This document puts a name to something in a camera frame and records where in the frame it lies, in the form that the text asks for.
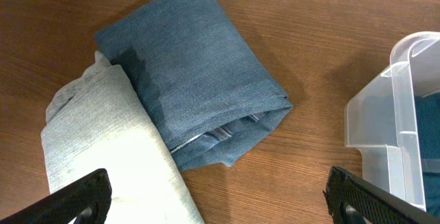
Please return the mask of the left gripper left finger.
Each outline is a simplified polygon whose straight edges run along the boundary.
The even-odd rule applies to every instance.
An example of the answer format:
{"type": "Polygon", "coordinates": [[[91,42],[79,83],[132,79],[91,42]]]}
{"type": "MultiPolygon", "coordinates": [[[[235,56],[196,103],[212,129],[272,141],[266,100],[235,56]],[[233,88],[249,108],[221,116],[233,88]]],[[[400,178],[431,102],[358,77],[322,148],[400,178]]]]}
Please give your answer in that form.
{"type": "Polygon", "coordinates": [[[3,224],[103,224],[111,206],[111,183],[97,169],[48,197],[1,220],[3,224]]]}

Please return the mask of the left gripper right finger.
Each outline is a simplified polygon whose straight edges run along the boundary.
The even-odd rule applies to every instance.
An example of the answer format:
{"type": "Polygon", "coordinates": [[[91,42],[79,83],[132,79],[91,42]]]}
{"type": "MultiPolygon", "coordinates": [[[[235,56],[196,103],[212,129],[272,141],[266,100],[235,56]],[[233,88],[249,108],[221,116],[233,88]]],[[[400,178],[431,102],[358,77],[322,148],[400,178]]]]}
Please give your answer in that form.
{"type": "Polygon", "coordinates": [[[331,167],[323,194],[334,223],[439,224],[438,217],[339,166],[331,167]]]}

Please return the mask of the navy blue taped cloth bundle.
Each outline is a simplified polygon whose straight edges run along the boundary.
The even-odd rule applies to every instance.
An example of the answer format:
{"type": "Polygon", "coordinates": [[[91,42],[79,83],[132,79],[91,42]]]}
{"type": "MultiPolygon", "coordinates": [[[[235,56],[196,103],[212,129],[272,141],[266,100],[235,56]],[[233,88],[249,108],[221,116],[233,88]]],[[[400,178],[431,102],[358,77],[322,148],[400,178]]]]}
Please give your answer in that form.
{"type": "Polygon", "coordinates": [[[415,98],[426,211],[439,216],[439,93],[415,98]]]}

